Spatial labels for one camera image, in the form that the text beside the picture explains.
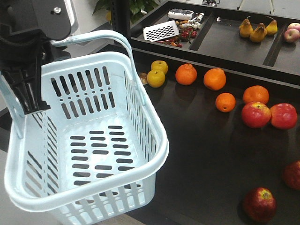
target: lemon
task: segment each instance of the lemon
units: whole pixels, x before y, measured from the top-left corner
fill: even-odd
[[[165,82],[165,74],[159,69],[153,69],[147,74],[147,81],[151,87],[159,88]]]

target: small onion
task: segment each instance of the small onion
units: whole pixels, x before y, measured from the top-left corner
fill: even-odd
[[[143,85],[148,84],[146,73],[139,73],[139,77]]]

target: robotic arm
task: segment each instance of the robotic arm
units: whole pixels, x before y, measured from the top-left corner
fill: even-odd
[[[25,114],[49,108],[41,100],[41,65],[69,58],[64,48],[50,43],[71,33],[65,1],[0,0],[0,75]]]

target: basket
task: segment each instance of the basket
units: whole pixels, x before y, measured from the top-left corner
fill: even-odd
[[[61,45],[96,38],[120,42],[129,57],[101,52],[42,66],[41,95],[50,110],[24,115],[1,76],[13,118],[6,191],[17,207],[49,211],[64,225],[94,224],[149,203],[168,155],[129,42],[100,30]]]

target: pink apple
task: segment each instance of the pink apple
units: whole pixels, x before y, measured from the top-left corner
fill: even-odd
[[[270,108],[271,120],[270,123],[282,130],[293,128],[298,119],[296,109],[289,103],[280,103]]]
[[[244,124],[251,128],[262,128],[271,119],[270,109],[261,102],[247,103],[241,112]]]
[[[297,29],[289,29],[284,33],[284,39],[288,43],[296,42],[300,38],[300,32]]]
[[[287,27],[287,30],[289,29],[296,29],[298,31],[300,31],[300,23],[298,22],[293,22],[291,23],[288,27]]]
[[[287,186],[300,191],[300,160],[285,166],[282,179]]]

